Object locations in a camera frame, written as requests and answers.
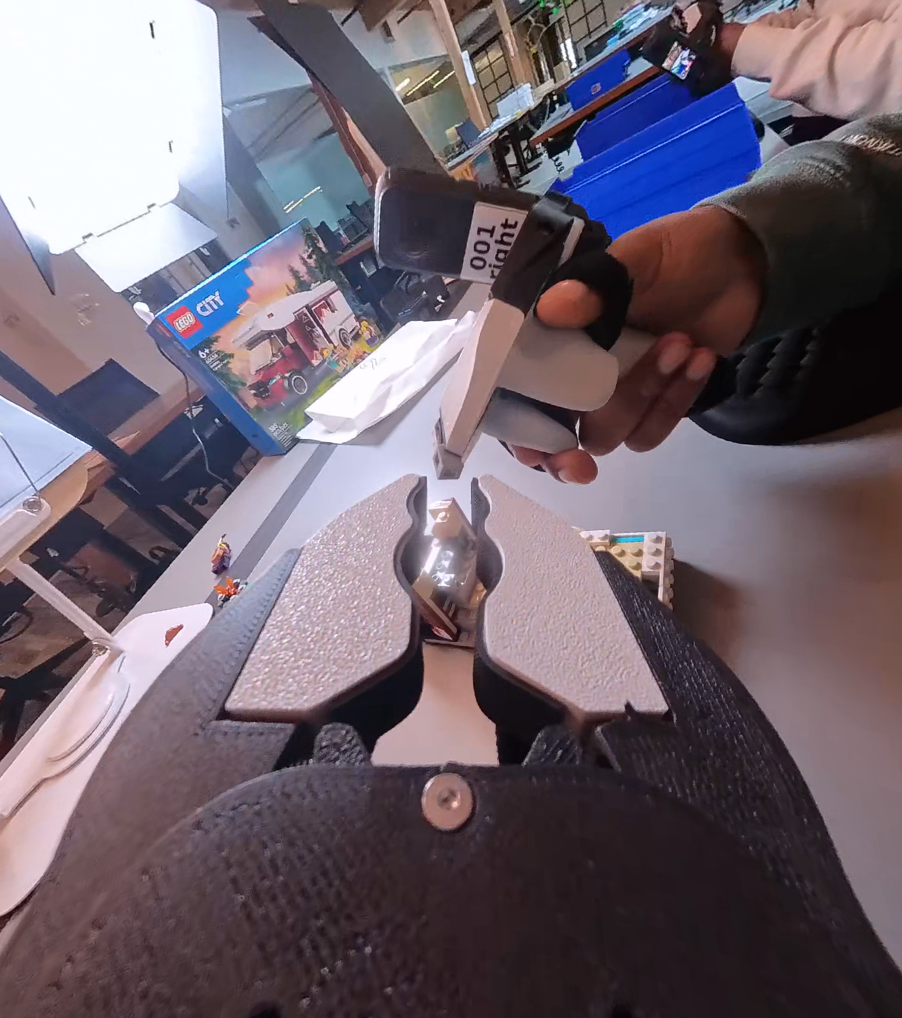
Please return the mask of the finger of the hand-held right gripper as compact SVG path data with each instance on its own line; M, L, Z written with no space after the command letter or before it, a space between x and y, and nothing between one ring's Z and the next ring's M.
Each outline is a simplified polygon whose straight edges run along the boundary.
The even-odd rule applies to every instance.
M514 308L500 299L488 299L477 314L463 348L470 348L473 362L468 389L468 401L473 420L473 439L466 450L467 460L480 434L480 425L498 379L508 361L526 312Z
M441 442L464 462L466 450L473 439L468 389L473 356L470 348L463 348L456 363L448 372L440 411L434 425L434 441Z

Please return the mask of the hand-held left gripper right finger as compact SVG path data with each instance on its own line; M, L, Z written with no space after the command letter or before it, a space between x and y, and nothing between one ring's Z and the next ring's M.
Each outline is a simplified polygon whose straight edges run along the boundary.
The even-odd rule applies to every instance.
M492 475L476 477L474 493L498 567L481 612L483 661L572 724L663 716L669 706L649 657L588 542Z

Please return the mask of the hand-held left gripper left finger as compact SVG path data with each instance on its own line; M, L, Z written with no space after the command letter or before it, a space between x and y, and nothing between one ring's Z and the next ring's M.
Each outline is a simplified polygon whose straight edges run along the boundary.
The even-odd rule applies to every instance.
M305 542L225 701L230 719L325 719L409 664L418 617L403 556L426 480L382 487Z

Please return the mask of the toy brick truck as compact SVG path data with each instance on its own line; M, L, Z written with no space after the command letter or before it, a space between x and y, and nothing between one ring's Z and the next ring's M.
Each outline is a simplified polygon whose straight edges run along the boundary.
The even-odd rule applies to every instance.
M477 574L478 542L456 500L430 503L412 596L422 640L473 651L486 588ZM578 529L594 553L605 553L661 604L673 608L675 554L665 531Z

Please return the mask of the person's right forearm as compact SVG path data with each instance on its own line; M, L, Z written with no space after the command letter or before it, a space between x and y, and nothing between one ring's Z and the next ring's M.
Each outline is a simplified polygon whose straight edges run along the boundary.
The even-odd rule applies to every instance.
M747 340L860 308L902 283L902 111L796 146L704 206L731 214L762 247Z

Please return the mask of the person's right hand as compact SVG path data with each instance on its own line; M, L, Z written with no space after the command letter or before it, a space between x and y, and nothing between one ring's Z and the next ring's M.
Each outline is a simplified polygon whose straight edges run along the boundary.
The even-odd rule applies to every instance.
M767 261L756 236L720 206L654 220L616 239L609 254L632 283L627 324L657 338L609 401L580 417L579 445L548 454L518 445L521 465L570 485L597 478L597 458L620 447L658 448L691 409L719 359L748 336Z

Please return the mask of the white paper bag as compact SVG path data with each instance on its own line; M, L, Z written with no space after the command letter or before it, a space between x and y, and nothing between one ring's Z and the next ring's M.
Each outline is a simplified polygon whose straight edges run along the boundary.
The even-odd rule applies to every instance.
M347 443L394 414L460 354L476 319L405 324L307 407L298 439Z

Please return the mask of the blue toy set box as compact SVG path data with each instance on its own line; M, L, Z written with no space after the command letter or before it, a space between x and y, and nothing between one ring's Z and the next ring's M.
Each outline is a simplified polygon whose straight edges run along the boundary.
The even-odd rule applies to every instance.
M284 455L307 407L384 340L308 220L157 312L156 346L261 455Z

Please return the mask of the blue bin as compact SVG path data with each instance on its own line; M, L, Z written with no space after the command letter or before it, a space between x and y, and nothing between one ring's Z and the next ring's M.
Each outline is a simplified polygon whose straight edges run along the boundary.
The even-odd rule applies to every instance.
M631 62L629 52L619 48L602 54L601 59L587 64L566 84L565 92L572 109L584 108L600 95L622 84L627 78Z
M696 99L666 75L594 115L575 144L581 161L550 190L583 207L612 238L741 185L763 161L737 84Z

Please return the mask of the white book stand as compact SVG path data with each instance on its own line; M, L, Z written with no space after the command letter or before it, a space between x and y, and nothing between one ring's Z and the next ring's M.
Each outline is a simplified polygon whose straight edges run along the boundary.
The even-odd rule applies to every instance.
M76 507L87 488L86 459L0 520L0 576L8 573L69 621L91 659L40 720L37 731L0 764L0 917L12 912L54 861L84 786L131 710L213 616L209 604L140 615L109 632L24 559ZM164 631L183 631L164 646Z

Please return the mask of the softbox light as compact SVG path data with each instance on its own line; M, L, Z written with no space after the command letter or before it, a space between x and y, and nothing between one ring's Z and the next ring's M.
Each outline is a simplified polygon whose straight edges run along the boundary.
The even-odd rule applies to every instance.
M50 293L77 252L113 291L228 219L215 11L0 2L0 199Z

